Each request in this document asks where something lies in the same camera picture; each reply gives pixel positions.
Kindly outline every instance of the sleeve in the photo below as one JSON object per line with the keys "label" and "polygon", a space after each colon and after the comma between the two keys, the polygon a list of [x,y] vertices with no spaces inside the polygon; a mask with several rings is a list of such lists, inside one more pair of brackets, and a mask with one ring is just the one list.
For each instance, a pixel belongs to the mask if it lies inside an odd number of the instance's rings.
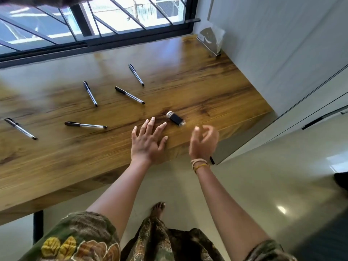
{"label": "sleeve", "polygon": [[297,261],[297,259],[285,253],[276,241],[267,240],[251,250],[245,261]]}
{"label": "sleeve", "polygon": [[66,7],[83,1],[92,0],[0,0],[1,4],[17,4],[27,6],[50,5],[54,7]]}
{"label": "sleeve", "polygon": [[44,260],[119,261],[116,229],[100,214],[71,213],[20,259]]}

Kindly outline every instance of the foot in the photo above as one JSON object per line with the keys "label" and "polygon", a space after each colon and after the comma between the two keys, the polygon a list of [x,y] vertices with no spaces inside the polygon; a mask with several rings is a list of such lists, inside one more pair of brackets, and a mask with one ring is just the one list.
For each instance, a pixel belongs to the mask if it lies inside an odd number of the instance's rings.
{"label": "foot", "polygon": [[156,217],[156,218],[162,220],[162,215],[163,215],[163,211],[164,211],[165,207],[166,207],[166,203],[165,202],[158,202],[158,203],[156,203],[152,207],[152,209],[151,209],[150,216]]}

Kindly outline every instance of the green patterned dress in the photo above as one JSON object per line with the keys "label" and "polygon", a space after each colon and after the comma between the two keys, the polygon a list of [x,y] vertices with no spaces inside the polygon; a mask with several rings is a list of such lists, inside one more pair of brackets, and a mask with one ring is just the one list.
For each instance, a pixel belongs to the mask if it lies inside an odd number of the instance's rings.
{"label": "green patterned dress", "polygon": [[[148,217],[135,237],[120,250],[115,227],[96,213],[77,212],[38,241],[20,261],[224,261],[213,243],[199,229],[179,231]],[[256,246],[247,261],[296,260],[273,240]]]}

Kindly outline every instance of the black pen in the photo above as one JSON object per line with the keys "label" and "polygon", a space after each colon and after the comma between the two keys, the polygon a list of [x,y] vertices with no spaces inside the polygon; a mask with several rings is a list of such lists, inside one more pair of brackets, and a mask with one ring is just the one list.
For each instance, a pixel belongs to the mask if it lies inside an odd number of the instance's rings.
{"label": "black pen", "polygon": [[106,125],[89,125],[87,123],[77,123],[77,122],[65,122],[67,126],[80,126],[80,127],[94,127],[94,128],[104,128],[106,129]]}
{"label": "black pen", "polygon": [[95,106],[98,106],[96,100],[94,99],[92,93],[90,92],[90,89],[89,89],[89,87],[88,87],[88,83],[84,81],[84,85],[85,85],[86,91],[88,92],[88,94],[89,94],[90,98],[92,99],[94,105],[95,105]]}
{"label": "black pen", "polygon": [[13,127],[17,128],[19,131],[21,131],[22,133],[24,133],[26,136],[30,137],[33,140],[37,140],[37,137],[33,136],[31,133],[25,131],[22,127],[19,126],[18,123],[16,123],[13,119],[11,118],[4,118],[4,120],[9,123],[10,125],[12,125]]}
{"label": "black pen", "polygon": [[145,84],[143,83],[143,81],[141,80],[141,78],[139,77],[139,75],[135,72],[135,69],[133,67],[132,64],[128,64],[128,67],[130,68],[130,70],[133,72],[133,74],[136,76],[136,78],[138,79],[138,81],[141,83],[142,86],[145,86]]}
{"label": "black pen", "polygon": [[138,99],[137,97],[133,96],[132,94],[130,94],[130,93],[128,93],[128,92],[126,92],[125,90],[123,90],[123,89],[121,89],[121,88],[119,88],[119,87],[117,87],[117,86],[115,87],[115,89],[116,89],[116,91],[118,91],[118,92],[120,92],[120,93],[123,93],[123,94],[125,94],[125,95],[131,97],[132,99],[136,100],[137,102],[140,102],[140,103],[142,103],[142,104],[145,104],[144,101]]}

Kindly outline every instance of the window frame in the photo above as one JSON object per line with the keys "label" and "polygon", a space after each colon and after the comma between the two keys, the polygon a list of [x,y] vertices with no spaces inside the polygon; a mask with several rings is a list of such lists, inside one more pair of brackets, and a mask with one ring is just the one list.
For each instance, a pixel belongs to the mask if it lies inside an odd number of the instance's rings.
{"label": "window frame", "polygon": [[194,27],[192,19],[196,15],[197,3],[198,0],[186,1],[183,23],[174,23],[173,25],[168,23],[160,27],[148,27],[146,30],[129,30],[119,34],[111,33],[102,37],[94,36],[95,38],[90,39],[88,39],[92,34],[90,24],[81,10],[80,4],[76,4],[70,7],[70,9],[81,29],[82,35],[87,37],[87,39],[2,54],[0,55],[0,69],[191,34]]}

